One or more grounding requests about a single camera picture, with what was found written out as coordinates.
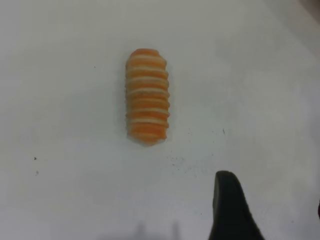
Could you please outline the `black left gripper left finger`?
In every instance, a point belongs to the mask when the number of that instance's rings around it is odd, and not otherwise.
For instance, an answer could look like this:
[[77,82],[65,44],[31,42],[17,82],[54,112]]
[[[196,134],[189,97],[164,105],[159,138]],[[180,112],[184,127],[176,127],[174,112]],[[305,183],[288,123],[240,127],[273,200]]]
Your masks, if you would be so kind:
[[237,176],[217,171],[214,180],[210,240],[263,240]]

